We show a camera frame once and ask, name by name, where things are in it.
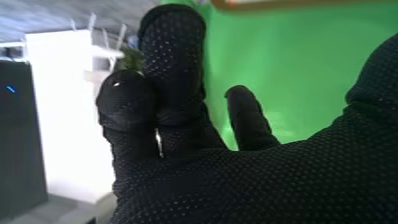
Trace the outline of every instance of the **black glove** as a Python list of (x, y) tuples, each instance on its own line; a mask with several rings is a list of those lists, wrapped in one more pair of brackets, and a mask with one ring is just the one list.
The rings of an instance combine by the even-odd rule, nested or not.
[(372, 55), (346, 114), (306, 141), (280, 144), (251, 91), (228, 91), (239, 152), (203, 103), (203, 39), (200, 14), (161, 6), (143, 20), (145, 77), (120, 72), (102, 87), (113, 223), (397, 223), (398, 36)]

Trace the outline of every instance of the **textured glove fabric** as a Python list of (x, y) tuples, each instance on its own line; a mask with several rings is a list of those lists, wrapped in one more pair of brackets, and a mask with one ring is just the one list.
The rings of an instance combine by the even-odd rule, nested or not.
[(203, 103), (207, 25), (191, 7), (168, 5), (148, 13), (139, 31), (143, 72), (159, 95), (163, 152), (227, 148)]
[[(397, 223), (398, 36), (370, 57), (344, 115), (306, 141), (280, 144), (253, 93), (244, 87), (228, 92), (239, 152), (225, 147), (207, 115), (203, 37), (195, 10), (161, 6), (143, 20), (145, 78), (132, 82), (143, 85), (99, 97), (120, 174), (113, 223)], [(113, 87), (106, 82), (104, 89)], [(155, 101), (138, 101), (145, 93)]]

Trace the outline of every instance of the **green screen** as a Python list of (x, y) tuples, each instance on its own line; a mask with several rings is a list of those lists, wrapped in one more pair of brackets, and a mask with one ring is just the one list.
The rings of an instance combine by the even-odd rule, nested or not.
[(282, 142), (303, 140), (342, 115), (367, 58), (398, 30), (398, 4), (251, 13), (196, 9), (209, 24), (207, 101), (227, 143), (235, 149), (225, 93), (239, 84), (258, 96)]

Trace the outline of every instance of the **blue light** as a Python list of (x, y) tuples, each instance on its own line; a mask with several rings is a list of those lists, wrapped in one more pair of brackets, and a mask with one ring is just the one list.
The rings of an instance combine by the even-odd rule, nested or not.
[(17, 90), (15, 90), (15, 88), (13, 88), (12, 86), (8, 86), (8, 89), (10, 89), (10, 91), (12, 91), (13, 93), (17, 93)]

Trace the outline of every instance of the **ceiling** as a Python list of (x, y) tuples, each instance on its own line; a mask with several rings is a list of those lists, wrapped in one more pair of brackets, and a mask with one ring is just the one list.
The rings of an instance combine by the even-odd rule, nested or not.
[(122, 24), (129, 34), (139, 29), (139, 21), (161, 0), (0, 0), (0, 42), (19, 41), (24, 33), (88, 27), (95, 12), (97, 28), (120, 33)]

